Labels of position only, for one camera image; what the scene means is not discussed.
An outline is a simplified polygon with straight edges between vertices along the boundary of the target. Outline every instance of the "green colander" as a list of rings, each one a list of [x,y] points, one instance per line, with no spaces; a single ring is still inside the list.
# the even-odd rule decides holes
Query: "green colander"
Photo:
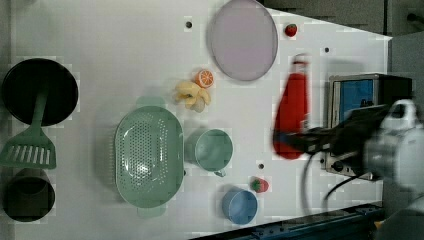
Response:
[[[181,186],[183,131],[162,99],[143,97],[137,105],[116,131],[116,184],[139,215],[152,217],[164,212]]]

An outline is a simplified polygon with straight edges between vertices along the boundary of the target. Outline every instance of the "red strawberry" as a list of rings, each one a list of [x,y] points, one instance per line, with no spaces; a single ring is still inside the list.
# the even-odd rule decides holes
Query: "red strawberry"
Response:
[[[287,36],[293,37],[297,33],[297,26],[296,24],[290,24],[286,27],[284,30],[284,33],[286,33]]]
[[[257,193],[266,192],[269,188],[268,182],[261,178],[255,178],[250,186]]]

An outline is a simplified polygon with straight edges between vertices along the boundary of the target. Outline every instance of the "gray floor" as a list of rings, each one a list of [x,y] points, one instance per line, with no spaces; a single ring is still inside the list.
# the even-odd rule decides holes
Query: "gray floor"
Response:
[[[408,13],[424,16],[422,0],[264,0],[268,8],[333,22],[369,32],[399,36],[424,30],[406,20]]]

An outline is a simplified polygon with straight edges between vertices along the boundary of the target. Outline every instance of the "black mug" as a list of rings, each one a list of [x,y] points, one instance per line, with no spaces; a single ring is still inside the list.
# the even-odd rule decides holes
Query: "black mug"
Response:
[[[55,192],[41,169],[23,169],[7,184],[3,196],[5,213],[19,222],[41,219],[53,208]]]

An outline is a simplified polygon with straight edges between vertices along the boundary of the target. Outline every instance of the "red ketchup bottle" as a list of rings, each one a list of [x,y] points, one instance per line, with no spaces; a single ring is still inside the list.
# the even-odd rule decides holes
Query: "red ketchup bottle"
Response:
[[[308,128],[308,84],[306,55],[299,54],[294,57],[291,74],[286,83],[283,97],[278,106],[274,130],[285,133],[301,133]],[[288,160],[294,160],[302,152],[280,142],[273,140],[275,152]]]

